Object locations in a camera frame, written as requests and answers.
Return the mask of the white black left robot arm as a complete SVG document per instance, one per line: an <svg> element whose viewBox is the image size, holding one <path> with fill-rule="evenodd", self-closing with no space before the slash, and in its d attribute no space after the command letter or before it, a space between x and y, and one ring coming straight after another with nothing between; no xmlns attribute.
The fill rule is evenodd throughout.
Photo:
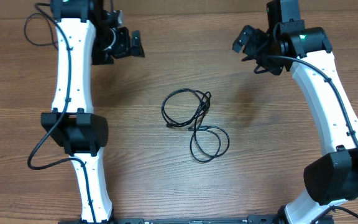
<svg viewBox="0 0 358 224"><path fill-rule="evenodd" d="M96 115L91 96L91 67L115 59L144 57L140 32L123 25L122 11L107 11L102 1L50 1L57 32L58 70L51 110L41 114L46 137L67 155L81 197L78 223L115 223L103 166L109 128Z"/></svg>

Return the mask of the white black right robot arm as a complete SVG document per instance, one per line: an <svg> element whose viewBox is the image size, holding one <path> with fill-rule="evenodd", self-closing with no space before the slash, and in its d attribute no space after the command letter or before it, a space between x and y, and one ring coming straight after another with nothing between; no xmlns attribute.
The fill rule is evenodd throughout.
<svg viewBox="0 0 358 224"><path fill-rule="evenodd" d="M323 28L307 28L298 1L266 6L268 29L245 26L232 48L256 62L254 72L291 73L301 88L316 128L321 157L303 172L305 189L265 223L332 223L331 211L358 198L358 118L336 69L333 47Z"/></svg>

